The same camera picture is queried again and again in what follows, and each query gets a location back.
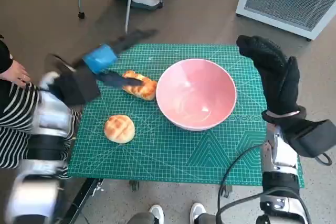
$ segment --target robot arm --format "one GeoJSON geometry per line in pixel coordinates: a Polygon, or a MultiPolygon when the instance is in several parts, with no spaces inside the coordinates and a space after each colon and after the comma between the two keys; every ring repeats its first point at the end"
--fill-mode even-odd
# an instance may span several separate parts
{"type": "MultiPolygon", "coordinates": [[[[85,105],[98,97],[97,74],[115,63],[118,54],[155,33],[155,30],[136,30],[117,41],[99,46],[71,65],[57,57],[59,73],[47,73],[39,84],[39,101],[28,141],[28,159],[23,159],[17,170],[5,210],[7,224],[56,222],[63,191],[62,182],[56,175],[64,166],[60,153],[70,132],[68,106],[85,105]]],[[[118,85],[122,83],[122,77],[115,74],[110,77],[112,80],[109,78],[108,85],[113,86],[113,78],[117,78],[118,85]]]]}
{"type": "Polygon", "coordinates": [[[282,188],[260,197],[264,215],[257,224],[311,224],[299,200],[298,155],[317,158],[336,144],[336,127],[329,120],[311,122],[297,105],[300,72],[295,57],[287,57],[272,41],[239,36],[241,55],[258,70],[267,110],[266,141],[261,150],[263,191],[282,188]]]}

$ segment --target pink bowl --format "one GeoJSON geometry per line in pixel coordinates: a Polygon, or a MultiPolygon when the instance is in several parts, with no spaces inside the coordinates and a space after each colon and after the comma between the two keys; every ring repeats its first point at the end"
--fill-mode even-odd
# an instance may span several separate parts
{"type": "Polygon", "coordinates": [[[231,76],[219,65],[202,59],[182,60],[161,75],[156,100],[176,126],[203,131],[222,123],[236,105],[231,76]]]}

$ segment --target human hand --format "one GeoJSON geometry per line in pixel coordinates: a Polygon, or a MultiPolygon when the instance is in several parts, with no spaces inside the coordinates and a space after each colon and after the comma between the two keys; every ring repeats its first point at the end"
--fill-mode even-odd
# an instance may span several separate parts
{"type": "Polygon", "coordinates": [[[259,36],[239,36],[239,53],[253,60],[264,88],[267,109],[277,115],[299,111],[300,71],[295,57],[287,57],[272,41],[259,36]]]}
{"type": "Polygon", "coordinates": [[[0,73],[0,79],[13,82],[20,87],[25,87],[26,82],[30,81],[30,77],[24,66],[13,60],[12,65],[5,72],[0,73]]]}

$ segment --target caster wheel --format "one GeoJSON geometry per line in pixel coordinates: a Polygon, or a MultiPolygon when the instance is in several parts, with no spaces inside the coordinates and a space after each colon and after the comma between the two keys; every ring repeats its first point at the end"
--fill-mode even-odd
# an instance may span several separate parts
{"type": "Polygon", "coordinates": [[[78,17],[79,17],[80,19],[85,19],[85,13],[81,13],[81,12],[79,12],[79,13],[78,13],[78,17]]]}
{"type": "Polygon", "coordinates": [[[130,180],[130,186],[132,191],[138,191],[140,188],[140,182],[138,180],[130,180]]]}
{"type": "Polygon", "coordinates": [[[231,193],[232,193],[232,186],[224,186],[222,191],[220,192],[220,195],[228,199],[231,193]]]}

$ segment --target bread roll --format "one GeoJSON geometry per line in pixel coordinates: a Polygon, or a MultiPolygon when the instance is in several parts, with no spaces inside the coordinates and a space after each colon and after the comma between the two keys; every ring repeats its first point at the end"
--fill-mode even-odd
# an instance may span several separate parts
{"type": "Polygon", "coordinates": [[[104,133],[109,140],[125,144],[134,138],[135,126],[128,116],[113,115],[105,123],[104,133]]]}
{"type": "Polygon", "coordinates": [[[142,86],[124,86],[122,89],[125,90],[127,93],[133,94],[136,97],[147,101],[151,101],[155,98],[157,85],[156,81],[152,81],[151,79],[139,73],[135,73],[132,70],[126,71],[122,76],[128,78],[136,78],[143,82],[142,86]]]}

